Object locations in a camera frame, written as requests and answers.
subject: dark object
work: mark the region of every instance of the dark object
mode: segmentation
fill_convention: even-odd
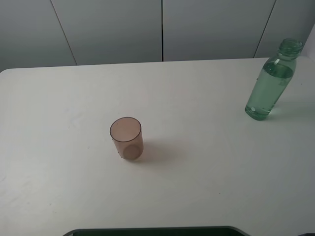
[[[247,236],[233,227],[74,230],[73,236]]]

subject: tabletop surface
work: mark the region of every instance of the tabletop surface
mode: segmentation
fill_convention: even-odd
[[[315,233],[315,63],[265,121],[244,111],[266,59],[10,69],[0,74],[0,231],[233,226]],[[142,124],[119,157],[109,127]]]

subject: panel seam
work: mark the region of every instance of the panel seam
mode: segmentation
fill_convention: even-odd
[[[67,41],[67,44],[68,44],[68,47],[69,47],[69,49],[70,49],[71,55],[72,55],[72,57],[73,57],[73,59],[74,59],[75,65],[78,65],[78,63],[77,63],[77,61],[76,61],[76,59],[75,59],[75,57],[74,57],[73,51],[72,51],[72,49],[71,49],[71,47],[70,47],[69,41],[68,41],[68,39],[67,39],[67,37],[66,37],[66,35],[65,35],[65,32],[64,32],[64,30],[63,30],[63,26],[61,25],[60,19],[59,19],[58,15],[57,15],[57,12],[56,12],[56,9],[55,9],[55,6],[54,6],[52,0],[50,0],[50,3],[51,3],[51,5],[52,5],[52,7],[53,7],[53,9],[54,9],[54,12],[55,12],[55,15],[56,15],[56,17],[57,17],[57,19],[58,19],[58,22],[59,22],[59,25],[60,25],[60,27],[61,27],[61,30],[63,31],[65,40]]]
[[[257,51],[258,51],[259,45],[260,45],[260,43],[261,43],[262,37],[264,36],[265,30],[266,30],[266,28],[267,28],[267,25],[268,25],[268,22],[269,22],[269,19],[270,19],[270,16],[271,16],[271,14],[272,14],[272,12],[273,12],[273,10],[274,10],[274,7],[275,7],[275,4],[276,4],[276,1],[277,1],[277,0],[275,0],[275,1],[274,1],[274,4],[272,5],[272,8],[271,8],[270,14],[269,14],[269,16],[268,16],[268,19],[267,19],[267,22],[266,22],[265,28],[264,28],[264,30],[262,31],[262,34],[261,34],[261,37],[260,37],[260,40],[259,40],[259,42],[258,42],[258,45],[257,45],[257,48],[256,48],[256,51],[255,51],[255,53],[254,53],[254,57],[253,57],[253,58],[255,58],[255,57],[256,57],[256,54],[257,54]]]
[[[164,36],[163,36],[163,0],[161,0],[161,41],[162,41],[162,61],[164,61]]]

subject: wall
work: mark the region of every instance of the wall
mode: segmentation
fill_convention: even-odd
[[[315,23],[315,0],[277,0],[255,58],[273,56],[285,38],[306,42]]]
[[[162,61],[161,0],[52,3],[78,65]]]
[[[164,0],[164,61],[253,58],[275,0]]]
[[[302,55],[315,61],[315,25],[313,26],[310,36],[305,43]]]
[[[0,72],[76,65],[49,0],[1,0]]]

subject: brown translucent cup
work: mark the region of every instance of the brown translucent cup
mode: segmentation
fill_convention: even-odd
[[[123,159],[135,160],[143,152],[140,122],[132,117],[116,120],[109,130],[119,155]]]

